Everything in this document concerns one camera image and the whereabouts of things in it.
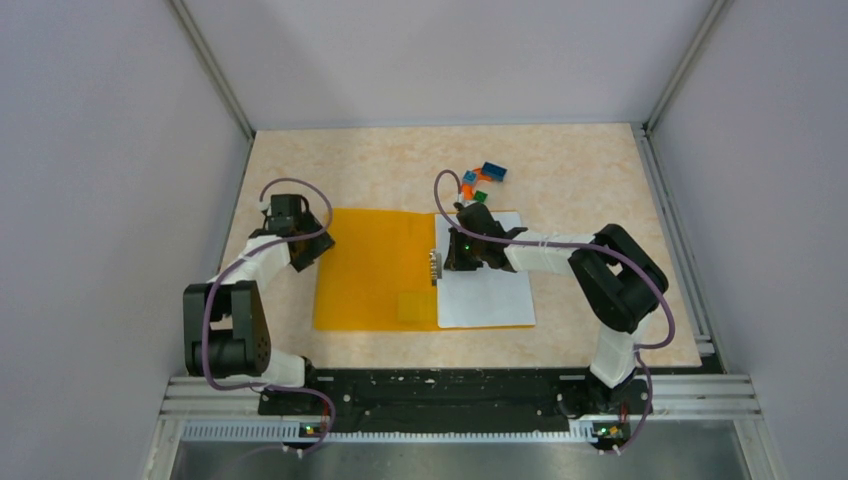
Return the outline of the white paper sheets stack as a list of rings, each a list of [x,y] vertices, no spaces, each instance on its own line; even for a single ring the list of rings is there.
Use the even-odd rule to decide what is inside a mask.
[[[475,271],[441,269],[437,281],[441,329],[519,328],[536,325],[529,274],[483,265]]]

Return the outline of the orange plastic clip folder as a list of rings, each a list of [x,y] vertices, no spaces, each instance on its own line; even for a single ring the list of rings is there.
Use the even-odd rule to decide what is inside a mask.
[[[336,244],[318,266],[313,326],[321,331],[438,332],[430,254],[448,253],[438,213],[338,209]]]

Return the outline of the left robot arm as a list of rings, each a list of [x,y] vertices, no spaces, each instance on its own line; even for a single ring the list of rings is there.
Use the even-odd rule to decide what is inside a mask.
[[[265,220],[221,273],[183,293],[187,373],[252,386],[283,387],[283,401],[297,413],[319,404],[320,386],[307,377],[310,362],[272,345],[262,294],[287,268],[301,272],[335,241],[297,194],[261,203]]]

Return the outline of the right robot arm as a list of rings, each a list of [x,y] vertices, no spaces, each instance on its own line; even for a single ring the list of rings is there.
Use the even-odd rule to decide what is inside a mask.
[[[444,264],[451,271],[483,266],[510,273],[544,272],[576,279],[601,327],[588,367],[586,397],[600,412],[612,412],[627,397],[640,351],[640,326],[657,309],[674,319],[664,297],[664,272],[620,225],[607,224],[584,236],[544,235],[525,227],[505,229],[481,203],[457,204],[449,219]]]

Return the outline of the orange curved toy track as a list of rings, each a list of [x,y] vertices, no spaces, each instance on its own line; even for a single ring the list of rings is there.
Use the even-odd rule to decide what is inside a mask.
[[[477,184],[478,184],[478,183],[480,183],[480,182],[488,182],[488,181],[486,181],[486,180],[485,180],[485,179],[484,179],[484,178],[480,175],[480,173],[478,173],[478,172],[476,172],[476,173],[478,174],[478,182],[476,183],[476,185],[475,185],[475,186],[463,185],[463,184],[462,184],[462,182],[461,182],[461,190],[460,190],[460,192],[461,192],[461,198],[462,198],[464,201],[471,201],[472,195],[473,195],[473,193],[475,192],[475,190],[476,190],[476,186],[477,186]]]

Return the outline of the light blue toy brick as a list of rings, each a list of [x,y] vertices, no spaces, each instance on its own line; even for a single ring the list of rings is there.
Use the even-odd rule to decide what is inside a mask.
[[[478,174],[475,171],[468,170],[462,176],[461,182],[463,185],[475,186],[478,182]]]

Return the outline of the dark blue toy brick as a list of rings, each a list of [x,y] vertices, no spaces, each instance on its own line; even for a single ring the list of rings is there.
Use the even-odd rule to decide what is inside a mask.
[[[480,175],[490,182],[503,182],[508,170],[491,162],[485,162],[480,168]]]

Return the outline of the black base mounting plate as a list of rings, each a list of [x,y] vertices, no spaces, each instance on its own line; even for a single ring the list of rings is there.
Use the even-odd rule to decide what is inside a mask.
[[[530,433],[651,409],[646,381],[609,389],[585,368],[319,369],[306,386],[263,391],[259,415],[335,412],[334,433]]]

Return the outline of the aluminium front rail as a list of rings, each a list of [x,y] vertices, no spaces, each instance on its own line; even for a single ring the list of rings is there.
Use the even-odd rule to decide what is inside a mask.
[[[657,420],[759,420],[762,408],[745,375],[663,375],[653,379],[653,416]],[[522,400],[535,415],[578,393],[583,376],[557,370],[442,370],[355,372],[319,377],[313,387],[347,413],[377,405],[459,406],[480,401],[498,406]],[[196,377],[174,377],[159,409],[164,417],[252,417],[260,394],[251,389],[218,391]]]

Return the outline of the right aluminium frame post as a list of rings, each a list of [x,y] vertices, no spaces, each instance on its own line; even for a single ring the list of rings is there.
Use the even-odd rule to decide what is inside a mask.
[[[700,21],[657,102],[654,104],[648,118],[642,124],[642,129],[646,137],[652,136],[663,122],[671,104],[683,88],[683,85],[705,51],[715,30],[733,4],[734,1],[732,0],[715,0],[710,3],[709,9]]]

